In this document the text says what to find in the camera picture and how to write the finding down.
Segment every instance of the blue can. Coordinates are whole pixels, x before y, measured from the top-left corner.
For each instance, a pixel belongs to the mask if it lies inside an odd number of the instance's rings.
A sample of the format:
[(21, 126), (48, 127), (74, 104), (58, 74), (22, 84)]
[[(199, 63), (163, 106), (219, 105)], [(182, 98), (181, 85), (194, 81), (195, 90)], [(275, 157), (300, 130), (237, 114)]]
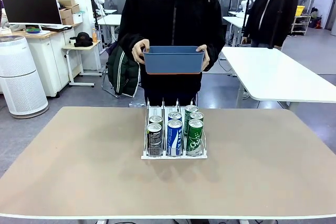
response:
[(182, 122), (180, 120), (168, 121), (167, 128), (167, 156), (181, 156), (182, 148)]
[(174, 119), (182, 121), (182, 114), (180, 112), (170, 112), (168, 114), (168, 121)]

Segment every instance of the blue plastic bin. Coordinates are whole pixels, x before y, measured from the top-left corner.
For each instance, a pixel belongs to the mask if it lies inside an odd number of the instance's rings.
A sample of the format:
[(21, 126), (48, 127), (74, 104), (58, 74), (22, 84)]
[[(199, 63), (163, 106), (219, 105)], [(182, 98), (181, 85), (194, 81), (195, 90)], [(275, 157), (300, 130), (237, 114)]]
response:
[(146, 72), (149, 74), (200, 73), (204, 51), (196, 52), (197, 47), (152, 46), (144, 51)]

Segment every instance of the plastic bottle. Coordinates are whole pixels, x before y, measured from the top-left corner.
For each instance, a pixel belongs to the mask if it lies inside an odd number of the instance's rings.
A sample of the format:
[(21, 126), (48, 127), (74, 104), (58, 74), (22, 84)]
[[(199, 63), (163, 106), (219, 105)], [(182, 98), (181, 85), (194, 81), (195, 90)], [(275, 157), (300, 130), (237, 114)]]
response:
[(93, 42), (97, 42), (97, 33), (96, 33), (96, 29), (92, 29), (93, 32), (92, 32), (92, 41)]

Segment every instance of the beverage can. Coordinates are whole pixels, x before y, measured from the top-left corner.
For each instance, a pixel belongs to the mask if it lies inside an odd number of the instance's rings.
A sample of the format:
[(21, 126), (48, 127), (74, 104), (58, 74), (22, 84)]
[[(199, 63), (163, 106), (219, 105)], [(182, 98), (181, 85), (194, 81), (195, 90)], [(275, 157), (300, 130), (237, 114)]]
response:
[(203, 130), (203, 122), (199, 119), (191, 119), (189, 121), (186, 154), (188, 156), (201, 155), (201, 137)]
[(167, 127), (167, 155), (181, 156), (183, 154), (182, 147), (182, 122), (172, 119), (168, 121)]
[(203, 113), (200, 112), (200, 111), (192, 112), (192, 113), (190, 114), (190, 119), (199, 119), (199, 120), (203, 121), (203, 119), (204, 119), (204, 115), (203, 115)]
[(153, 115), (149, 118), (149, 123), (158, 123), (162, 127), (163, 118), (162, 116), (159, 116), (159, 115)]
[(180, 112), (170, 112), (168, 114), (168, 121), (174, 119), (182, 121), (182, 114)]
[(151, 123), (147, 126), (147, 149), (149, 156), (162, 155), (162, 127), (158, 123)]
[(198, 111), (198, 107), (195, 105), (188, 105), (185, 107), (185, 113), (184, 113), (184, 135), (188, 135), (188, 124), (189, 124), (189, 120), (190, 120), (190, 114), (192, 112), (196, 112)]

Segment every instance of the black coat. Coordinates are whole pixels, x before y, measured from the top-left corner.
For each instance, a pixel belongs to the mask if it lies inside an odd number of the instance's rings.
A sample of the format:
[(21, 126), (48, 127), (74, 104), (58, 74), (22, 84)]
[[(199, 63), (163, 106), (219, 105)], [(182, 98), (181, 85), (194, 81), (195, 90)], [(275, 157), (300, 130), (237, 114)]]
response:
[[(270, 44), (273, 31), (276, 29), (274, 45), (281, 47), (294, 21), (299, 0), (270, 0), (259, 30), (261, 16), (267, 1), (256, 0), (254, 2), (244, 31), (244, 37), (250, 37), (259, 43)], [(281, 1), (283, 1), (282, 14), (278, 26), (275, 27)]]
[[(119, 43), (130, 59), (133, 46), (142, 39), (148, 39), (150, 46), (207, 45), (207, 71), (225, 44), (221, 6), (218, 0), (126, 0)], [(201, 88), (202, 74), (148, 75), (140, 65), (145, 89), (196, 93)]]

